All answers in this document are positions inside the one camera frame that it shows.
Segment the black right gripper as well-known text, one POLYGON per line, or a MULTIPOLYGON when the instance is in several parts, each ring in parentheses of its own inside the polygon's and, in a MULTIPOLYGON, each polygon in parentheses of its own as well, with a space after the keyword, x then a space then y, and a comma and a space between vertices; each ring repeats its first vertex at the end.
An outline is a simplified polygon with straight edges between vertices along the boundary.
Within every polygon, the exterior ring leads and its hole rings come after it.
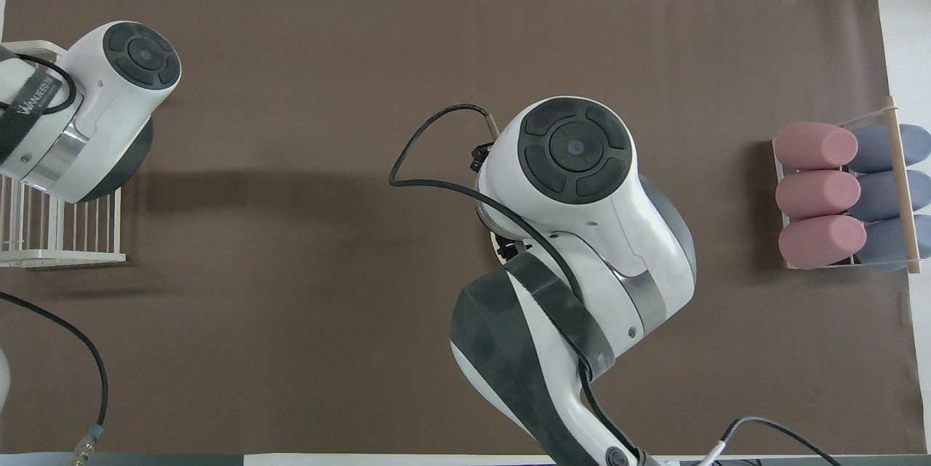
MULTIPOLYGON (((478 145, 471 152, 471 170, 475 172, 475 182, 474 190, 479 192, 479 172, 482 168, 482 165, 487 160, 488 155, 491 151, 492 142, 486 142, 485 144, 478 145)), ((517 238, 510 238, 508 232, 501 228, 501 225, 497 224, 490 216, 489 212, 484 208, 484 202, 476 200, 475 204, 476 216, 485 226, 485 228, 490 232, 491 244, 493 250, 495 250, 496 257, 501 263, 506 263, 512 258, 516 257, 519 253, 525 250, 525 245, 523 241, 518 240, 517 238)))

